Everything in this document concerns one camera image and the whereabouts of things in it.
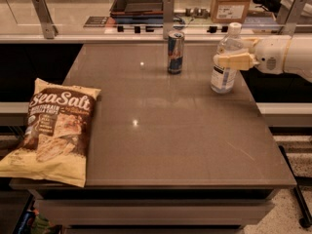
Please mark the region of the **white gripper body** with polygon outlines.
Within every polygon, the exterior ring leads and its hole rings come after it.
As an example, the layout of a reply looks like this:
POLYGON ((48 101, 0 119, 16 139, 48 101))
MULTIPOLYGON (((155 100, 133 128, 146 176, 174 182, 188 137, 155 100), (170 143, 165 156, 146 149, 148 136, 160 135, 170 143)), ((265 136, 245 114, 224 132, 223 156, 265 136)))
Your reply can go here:
POLYGON ((282 74, 291 40, 291 36, 260 39, 254 46, 254 67, 262 73, 282 74))

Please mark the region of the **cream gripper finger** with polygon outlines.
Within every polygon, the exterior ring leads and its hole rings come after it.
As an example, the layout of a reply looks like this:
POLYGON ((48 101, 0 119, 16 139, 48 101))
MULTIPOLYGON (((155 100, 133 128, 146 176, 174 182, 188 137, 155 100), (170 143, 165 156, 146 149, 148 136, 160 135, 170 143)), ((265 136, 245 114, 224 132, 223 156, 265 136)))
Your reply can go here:
POLYGON ((249 53, 215 55, 214 63, 217 66, 231 68, 234 70, 249 70, 256 65, 259 65, 259 61, 255 58, 255 56, 249 53))
POLYGON ((258 37, 243 37, 235 39, 235 42, 242 49, 252 49, 259 42, 258 37))

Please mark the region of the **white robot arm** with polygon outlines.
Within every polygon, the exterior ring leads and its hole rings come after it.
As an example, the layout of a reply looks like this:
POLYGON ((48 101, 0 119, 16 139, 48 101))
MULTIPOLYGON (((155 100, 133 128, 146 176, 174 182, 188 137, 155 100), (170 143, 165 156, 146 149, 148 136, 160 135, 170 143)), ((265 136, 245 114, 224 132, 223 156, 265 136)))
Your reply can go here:
POLYGON ((266 74, 296 74, 312 82, 312 38, 272 35, 264 38, 243 38, 243 48, 223 51, 214 56, 218 66, 234 70, 255 67, 266 74))

